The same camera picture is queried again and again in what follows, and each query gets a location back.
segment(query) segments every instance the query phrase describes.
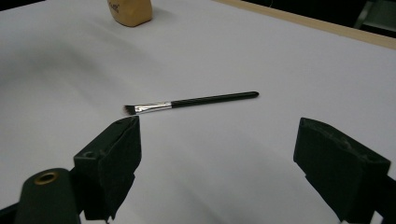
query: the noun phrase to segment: brush ferrule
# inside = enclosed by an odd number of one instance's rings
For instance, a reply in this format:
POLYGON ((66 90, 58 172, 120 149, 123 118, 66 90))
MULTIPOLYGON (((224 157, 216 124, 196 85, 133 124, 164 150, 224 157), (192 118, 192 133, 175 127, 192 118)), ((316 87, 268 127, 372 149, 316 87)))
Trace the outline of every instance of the brush ferrule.
POLYGON ((139 114, 144 114, 144 113, 148 113, 151 111, 165 110, 165 109, 170 109, 170 108, 172 108, 172 103, 163 102, 163 103, 149 104, 149 105, 136 105, 134 107, 134 112, 136 113, 136 115, 139 115, 139 114))

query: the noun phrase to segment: brush bristles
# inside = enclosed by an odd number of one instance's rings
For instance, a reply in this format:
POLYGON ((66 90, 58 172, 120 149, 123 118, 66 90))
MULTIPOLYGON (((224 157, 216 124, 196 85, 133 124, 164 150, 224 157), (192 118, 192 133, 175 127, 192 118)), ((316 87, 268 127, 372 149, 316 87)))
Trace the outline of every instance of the brush bristles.
POLYGON ((136 115, 136 111, 134 111, 134 105, 125 105, 123 110, 127 115, 130 116, 136 115))

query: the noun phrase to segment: white table surface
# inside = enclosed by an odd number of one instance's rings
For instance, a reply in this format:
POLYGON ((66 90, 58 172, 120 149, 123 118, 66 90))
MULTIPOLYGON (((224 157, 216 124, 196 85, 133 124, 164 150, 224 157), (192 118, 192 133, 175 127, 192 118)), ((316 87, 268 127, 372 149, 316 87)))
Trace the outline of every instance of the white table surface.
POLYGON ((140 117, 114 223, 337 223, 292 160, 301 117, 396 161, 396 50, 209 0, 152 5, 136 28, 106 1, 0 12, 0 208, 29 176, 71 169, 123 105, 240 91, 261 95, 140 117))

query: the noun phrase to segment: makeup brush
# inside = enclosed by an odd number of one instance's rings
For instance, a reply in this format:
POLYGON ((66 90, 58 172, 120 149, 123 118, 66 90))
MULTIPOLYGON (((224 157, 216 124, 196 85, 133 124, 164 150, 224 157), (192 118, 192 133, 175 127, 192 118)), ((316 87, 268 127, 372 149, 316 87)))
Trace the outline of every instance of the makeup brush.
POLYGON ((258 95, 259 93, 256 91, 248 91, 248 92, 240 92, 240 93, 227 94, 227 95, 208 96, 203 98, 162 102, 162 103, 148 104, 148 105, 125 105, 124 111, 126 114, 133 116, 133 115, 148 113, 151 111, 179 108, 184 106, 207 105, 207 104, 221 103, 227 101, 256 98, 258 95))

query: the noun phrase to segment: black brush handle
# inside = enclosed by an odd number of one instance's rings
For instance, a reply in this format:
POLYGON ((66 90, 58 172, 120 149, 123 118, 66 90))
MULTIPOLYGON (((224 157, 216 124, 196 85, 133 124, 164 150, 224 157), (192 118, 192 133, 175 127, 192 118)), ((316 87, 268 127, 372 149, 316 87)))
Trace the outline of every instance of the black brush handle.
POLYGON ((208 96, 203 98, 195 98, 189 100, 180 100, 180 101, 172 101, 172 108, 191 106, 191 105, 207 105, 214 104, 220 102, 234 101, 234 100, 244 100, 255 98, 259 95, 256 91, 248 91, 227 95, 218 95, 218 96, 208 96))

